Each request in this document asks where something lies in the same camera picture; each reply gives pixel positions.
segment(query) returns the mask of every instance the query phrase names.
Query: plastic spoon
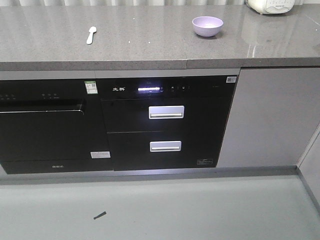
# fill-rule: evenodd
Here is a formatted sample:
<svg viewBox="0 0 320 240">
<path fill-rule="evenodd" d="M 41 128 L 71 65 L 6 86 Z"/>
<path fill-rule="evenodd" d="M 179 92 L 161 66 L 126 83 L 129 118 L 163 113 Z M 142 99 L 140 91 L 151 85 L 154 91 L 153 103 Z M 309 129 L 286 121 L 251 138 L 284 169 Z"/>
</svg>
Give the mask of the plastic spoon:
<svg viewBox="0 0 320 240">
<path fill-rule="evenodd" d="M 95 26 L 90 27 L 89 29 L 89 36 L 88 39 L 86 40 L 86 44 L 92 44 L 92 40 L 94 38 L 94 33 L 97 31 L 97 28 Z"/>
</svg>

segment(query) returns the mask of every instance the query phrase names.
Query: appliance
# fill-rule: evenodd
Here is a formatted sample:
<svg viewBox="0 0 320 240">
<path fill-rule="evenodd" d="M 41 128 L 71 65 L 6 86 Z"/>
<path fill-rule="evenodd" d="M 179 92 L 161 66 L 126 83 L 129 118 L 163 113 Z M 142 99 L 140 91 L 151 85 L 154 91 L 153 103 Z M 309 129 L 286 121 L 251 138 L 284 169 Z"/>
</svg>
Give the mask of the appliance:
<svg viewBox="0 0 320 240">
<path fill-rule="evenodd" d="M 97 81 L 115 171 L 217 165 L 237 76 Z"/>
<path fill-rule="evenodd" d="M 245 0 L 246 4 L 260 14 L 283 14 L 289 12 L 295 0 Z"/>
<path fill-rule="evenodd" d="M 213 168 L 236 75 L 0 81 L 8 174 Z"/>
<path fill-rule="evenodd" d="M 99 96 L 87 93 L 85 80 L 0 81 L 7 174 L 112 170 L 105 132 Z"/>
</svg>

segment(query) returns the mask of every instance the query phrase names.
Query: brand logo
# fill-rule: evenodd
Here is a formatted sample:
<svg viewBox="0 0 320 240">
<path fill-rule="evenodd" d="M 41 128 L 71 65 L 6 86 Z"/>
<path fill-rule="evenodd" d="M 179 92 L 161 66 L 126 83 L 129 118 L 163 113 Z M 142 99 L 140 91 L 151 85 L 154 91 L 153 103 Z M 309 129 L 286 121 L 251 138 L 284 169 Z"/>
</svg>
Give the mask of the brand logo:
<svg viewBox="0 0 320 240">
<path fill-rule="evenodd" d="M 125 86 L 123 86 L 123 87 L 114 87 L 114 88 L 112 89 L 113 92 L 123 92 L 123 91 L 125 91 L 125 90 L 126 90 L 126 87 L 125 87 Z"/>
<path fill-rule="evenodd" d="M 214 160 L 213 159 L 198 159 L 196 161 L 197 165 L 213 165 Z"/>
<path fill-rule="evenodd" d="M 64 168 L 65 166 L 63 166 L 63 165 L 53 165 L 52 166 L 52 168 L 53 169 L 62 169 L 62 168 Z"/>
</svg>

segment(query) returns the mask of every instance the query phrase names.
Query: floor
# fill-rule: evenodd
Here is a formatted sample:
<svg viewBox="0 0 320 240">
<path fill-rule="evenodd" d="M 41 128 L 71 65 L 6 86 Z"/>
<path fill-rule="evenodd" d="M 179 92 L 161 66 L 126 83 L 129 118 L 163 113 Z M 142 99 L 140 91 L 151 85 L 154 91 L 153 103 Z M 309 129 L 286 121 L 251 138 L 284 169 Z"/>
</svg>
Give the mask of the floor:
<svg viewBox="0 0 320 240">
<path fill-rule="evenodd" d="M 0 185 L 0 216 L 1 240 L 320 239 L 296 175 Z"/>
</svg>

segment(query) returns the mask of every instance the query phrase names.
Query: digital display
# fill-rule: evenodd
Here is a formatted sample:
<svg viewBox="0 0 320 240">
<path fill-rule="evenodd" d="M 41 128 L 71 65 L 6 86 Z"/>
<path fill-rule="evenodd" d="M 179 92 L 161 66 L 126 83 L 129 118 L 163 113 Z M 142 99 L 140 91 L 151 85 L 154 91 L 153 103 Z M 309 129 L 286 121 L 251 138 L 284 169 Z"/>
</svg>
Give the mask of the digital display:
<svg viewBox="0 0 320 240">
<path fill-rule="evenodd" d="M 160 92 L 161 92 L 161 87 L 159 86 L 138 88 L 138 93 L 140 94 L 160 93 Z"/>
</svg>

